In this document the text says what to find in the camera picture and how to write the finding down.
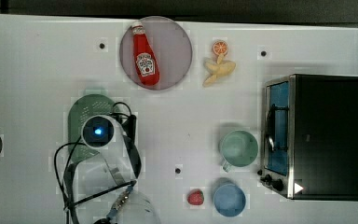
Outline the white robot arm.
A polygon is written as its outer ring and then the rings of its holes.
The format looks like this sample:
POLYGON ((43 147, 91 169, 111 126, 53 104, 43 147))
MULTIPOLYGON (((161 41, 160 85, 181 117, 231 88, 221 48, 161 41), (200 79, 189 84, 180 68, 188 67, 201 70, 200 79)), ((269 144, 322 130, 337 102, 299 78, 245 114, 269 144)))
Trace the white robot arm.
POLYGON ((70 224, 160 224, 151 201, 135 189, 138 150, 114 118, 87 119, 71 161, 63 173, 70 224))

